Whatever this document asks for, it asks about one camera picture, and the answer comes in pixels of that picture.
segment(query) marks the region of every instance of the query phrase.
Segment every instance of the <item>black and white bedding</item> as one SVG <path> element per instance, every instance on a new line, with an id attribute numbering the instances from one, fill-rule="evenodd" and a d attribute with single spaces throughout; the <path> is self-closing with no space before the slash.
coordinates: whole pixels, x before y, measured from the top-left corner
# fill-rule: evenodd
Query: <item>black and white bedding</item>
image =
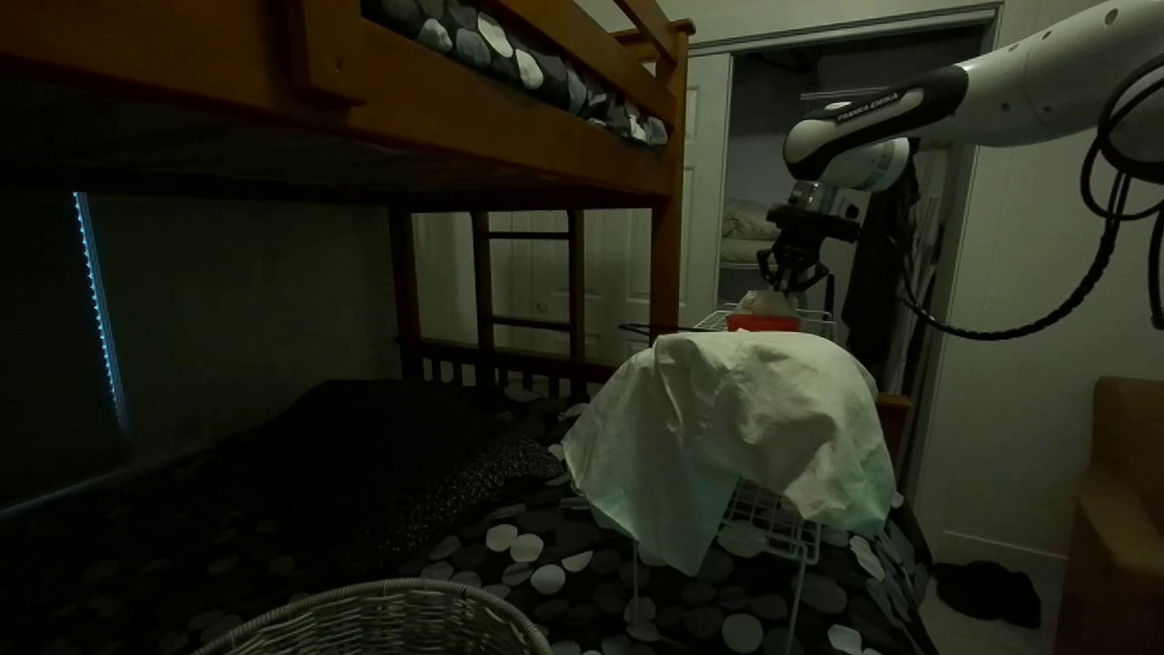
<path id="1" fill-rule="evenodd" d="M 577 112 L 641 147 L 664 147 L 664 122 L 611 99 L 549 47 L 509 33 L 496 13 L 465 0 L 361 0 L 363 13 L 509 86 Z"/>
<path id="2" fill-rule="evenodd" d="M 330 381 L 264 428 L 0 525 L 0 655 L 191 650 L 361 577 L 459 577 L 528 610 L 557 650 L 777 650 L 796 568 L 716 546 L 702 575 L 636 563 L 572 490 L 557 405 Z M 882 575 L 847 546 L 806 568 L 800 650 L 933 650 L 909 514 Z"/>

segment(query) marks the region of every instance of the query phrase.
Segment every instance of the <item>top bunk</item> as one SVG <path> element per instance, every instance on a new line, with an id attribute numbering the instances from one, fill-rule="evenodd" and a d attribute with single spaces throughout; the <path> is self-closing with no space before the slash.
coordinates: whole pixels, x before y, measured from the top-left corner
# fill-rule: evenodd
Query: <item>top bunk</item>
<path id="1" fill-rule="evenodd" d="M 690 24 L 617 7 L 634 33 L 573 0 L 8 0 L 0 187 L 661 206 Z"/>

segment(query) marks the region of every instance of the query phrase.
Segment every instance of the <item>bottom bunk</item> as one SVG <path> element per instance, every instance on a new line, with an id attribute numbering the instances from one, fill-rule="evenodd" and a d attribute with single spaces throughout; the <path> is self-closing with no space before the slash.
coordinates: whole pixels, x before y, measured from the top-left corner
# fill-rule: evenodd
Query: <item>bottom bunk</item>
<path id="1" fill-rule="evenodd" d="M 497 592 L 557 650 L 782 650 L 791 614 L 800 650 L 833 650 L 838 626 L 878 650 L 933 650 L 909 508 L 882 529 L 879 577 L 847 541 L 822 541 L 802 577 L 730 541 L 697 575 L 646 568 L 551 455 L 572 416 L 572 400 L 322 381 L 256 432 L 3 522 L 0 650 L 191 650 L 304 592 L 400 575 Z"/>

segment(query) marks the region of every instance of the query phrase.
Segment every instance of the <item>wooden ladder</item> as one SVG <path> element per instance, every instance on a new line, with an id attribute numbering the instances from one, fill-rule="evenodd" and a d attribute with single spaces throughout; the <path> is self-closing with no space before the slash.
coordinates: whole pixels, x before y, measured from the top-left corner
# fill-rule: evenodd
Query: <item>wooden ladder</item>
<path id="1" fill-rule="evenodd" d="M 566 320 L 533 320 L 533 317 L 502 317 L 496 313 L 496 280 L 491 280 L 491 243 L 497 241 L 557 241 L 566 243 Z M 572 366 L 583 370 L 587 364 L 587 232 L 583 232 L 583 212 L 566 206 L 566 228 L 565 232 L 511 232 L 511 228 L 491 228 L 488 212 L 471 212 L 471 272 L 475 272 L 475 344 L 479 344 L 479 366 L 475 380 L 491 380 L 496 387 L 504 387 L 509 370 L 496 366 L 496 326 L 528 326 L 528 332 L 565 332 L 572 335 Z M 587 380 L 572 380 L 572 395 L 587 395 Z"/>

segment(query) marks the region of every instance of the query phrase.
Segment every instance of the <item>white basket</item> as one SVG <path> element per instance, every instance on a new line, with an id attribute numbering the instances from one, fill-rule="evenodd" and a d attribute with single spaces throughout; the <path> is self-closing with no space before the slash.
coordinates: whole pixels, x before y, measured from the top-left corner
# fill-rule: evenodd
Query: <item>white basket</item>
<path id="1" fill-rule="evenodd" d="M 393 577 L 264 610 L 196 655 L 549 655 L 511 603 L 459 581 Z"/>

